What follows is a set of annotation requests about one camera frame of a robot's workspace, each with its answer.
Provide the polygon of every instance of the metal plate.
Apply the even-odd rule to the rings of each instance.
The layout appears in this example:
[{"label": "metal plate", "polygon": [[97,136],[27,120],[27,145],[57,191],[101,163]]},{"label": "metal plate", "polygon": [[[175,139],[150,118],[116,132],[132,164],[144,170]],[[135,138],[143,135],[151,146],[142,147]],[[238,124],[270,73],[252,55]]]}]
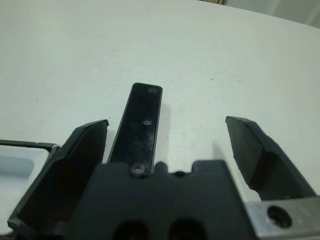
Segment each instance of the metal plate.
[{"label": "metal plate", "polygon": [[[261,240],[320,239],[319,197],[248,202],[245,207],[255,233]],[[288,214],[290,226],[286,224],[284,225],[287,227],[279,226],[281,221],[288,221],[288,219],[278,208]]]},{"label": "metal plate", "polygon": [[110,163],[129,164],[132,173],[137,175],[153,171],[161,97],[160,86],[132,85],[109,156]]}]

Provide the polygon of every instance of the white plastic part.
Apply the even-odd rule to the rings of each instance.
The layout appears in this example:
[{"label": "white plastic part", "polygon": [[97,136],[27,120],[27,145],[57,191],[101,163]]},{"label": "white plastic part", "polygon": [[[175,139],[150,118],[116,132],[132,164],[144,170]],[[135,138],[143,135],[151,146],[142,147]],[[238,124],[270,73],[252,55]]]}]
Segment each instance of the white plastic part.
[{"label": "white plastic part", "polygon": [[0,236],[12,231],[7,220],[48,156],[41,148],[0,145]]}]

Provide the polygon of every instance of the white table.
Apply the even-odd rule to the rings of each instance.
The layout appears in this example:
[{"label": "white table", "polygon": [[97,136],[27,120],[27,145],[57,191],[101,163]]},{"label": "white table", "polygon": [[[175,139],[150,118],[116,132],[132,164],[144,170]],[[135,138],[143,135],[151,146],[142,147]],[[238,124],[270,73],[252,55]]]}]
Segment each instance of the white table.
[{"label": "white table", "polygon": [[135,82],[163,87],[155,161],[224,159],[225,117],[256,121],[320,193],[320,30],[197,0],[0,0],[0,139],[62,145],[110,122]]}]

